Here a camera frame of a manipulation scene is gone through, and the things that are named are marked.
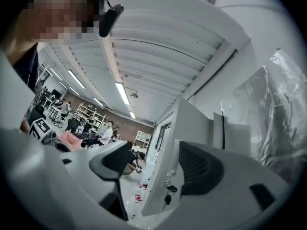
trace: brown wall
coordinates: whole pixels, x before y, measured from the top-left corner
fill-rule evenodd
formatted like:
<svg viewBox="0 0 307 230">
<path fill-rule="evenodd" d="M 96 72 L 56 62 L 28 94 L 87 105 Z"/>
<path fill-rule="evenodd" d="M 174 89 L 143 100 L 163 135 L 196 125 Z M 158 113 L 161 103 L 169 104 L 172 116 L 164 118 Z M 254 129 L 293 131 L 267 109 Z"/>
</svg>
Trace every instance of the brown wall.
<svg viewBox="0 0 307 230">
<path fill-rule="evenodd" d="M 89 107 L 88 108 L 92 109 L 93 111 L 94 111 L 95 108 L 97 108 L 96 111 L 98 113 L 100 113 L 102 115 L 106 115 L 106 118 L 108 118 L 109 120 L 114 122 L 114 126 L 119 127 L 118 132 L 119 132 L 122 140 L 128 140 L 128 141 L 134 142 L 135 137 L 138 134 L 138 130 L 145 132 L 145 133 L 148 133 L 148 134 L 151 134 L 151 135 L 154 133 L 153 128 L 151 128 L 149 126 L 139 124 L 137 122 L 123 118 L 121 116 L 118 116 L 114 113 L 110 113 L 108 111 L 102 111 L 100 107 L 95 106 L 94 104 L 89 103 L 87 101 L 84 101 L 83 99 L 71 94 L 70 92 L 67 92 L 64 95 L 63 98 L 67 102 L 69 102 L 69 101 L 71 102 L 71 109 L 73 111 L 77 111 L 77 109 L 78 109 L 78 107 L 81 103 L 84 103 L 84 105 L 86 107 L 88 107 L 87 105 L 89 105 L 89 104 L 92 105 L 93 106 L 92 108 L 89 108 Z"/>
</svg>

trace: ceiling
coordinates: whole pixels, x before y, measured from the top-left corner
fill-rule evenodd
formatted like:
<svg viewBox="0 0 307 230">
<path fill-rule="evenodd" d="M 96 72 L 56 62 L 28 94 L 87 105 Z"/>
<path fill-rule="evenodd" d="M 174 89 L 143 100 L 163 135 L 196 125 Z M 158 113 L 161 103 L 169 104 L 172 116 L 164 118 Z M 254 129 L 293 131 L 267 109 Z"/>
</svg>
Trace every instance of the ceiling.
<svg viewBox="0 0 307 230">
<path fill-rule="evenodd" d="M 81 96 L 96 97 L 121 115 L 130 116 L 132 111 L 146 124 L 157 121 L 179 95 L 193 92 L 204 72 L 213 75 L 247 41 L 234 20 L 203 0 L 109 1 L 125 7 L 110 37 L 103 39 L 111 53 L 106 53 L 95 29 L 69 47 L 46 46 L 39 61 L 51 65 L 64 85 Z M 222 50 L 225 45 L 227 54 Z M 216 63 L 214 56 L 224 60 Z M 119 79 L 130 106 L 116 88 Z"/>
</svg>

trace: plastic sheet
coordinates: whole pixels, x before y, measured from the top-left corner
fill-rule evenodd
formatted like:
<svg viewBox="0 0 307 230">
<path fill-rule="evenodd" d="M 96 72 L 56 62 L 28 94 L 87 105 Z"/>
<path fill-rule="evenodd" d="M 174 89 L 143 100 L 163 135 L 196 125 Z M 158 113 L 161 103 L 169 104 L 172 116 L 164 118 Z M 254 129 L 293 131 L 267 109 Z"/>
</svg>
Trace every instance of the plastic sheet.
<svg viewBox="0 0 307 230">
<path fill-rule="evenodd" d="M 241 135 L 246 140 L 249 136 L 249 147 L 243 148 L 247 155 L 285 181 L 295 179 L 307 155 L 307 78 L 285 52 L 278 50 L 221 99 L 221 110 L 226 117 L 225 133 L 236 133 L 228 137 Z"/>
</svg>

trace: white wall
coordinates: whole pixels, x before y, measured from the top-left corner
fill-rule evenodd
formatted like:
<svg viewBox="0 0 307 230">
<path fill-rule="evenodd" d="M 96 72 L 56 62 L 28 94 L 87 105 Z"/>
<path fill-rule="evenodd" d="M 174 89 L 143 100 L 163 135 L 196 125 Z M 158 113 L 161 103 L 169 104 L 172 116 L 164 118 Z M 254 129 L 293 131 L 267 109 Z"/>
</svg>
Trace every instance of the white wall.
<svg viewBox="0 0 307 230">
<path fill-rule="evenodd" d="M 307 62 L 299 31 L 277 0 L 217 0 L 215 5 L 234 18 L 251 41 L 195 94 L 195 106 L 209 118 L 213 111 L 221 113 L 220 99 L 261 68 L 276 49 L 283 49 L 301 68 Z"/>
<path fill-rule="evenodd" d="M 59 91 L 62 96 L 65 95 L 66 89 L 60 84 L 59 80 L 57 80 L 55 77 L 49 76 L 46 82 L 44 83 L 44 87 L 47 87 L 48 91 L 52 92 L 54 89 Z"/>
</svg>

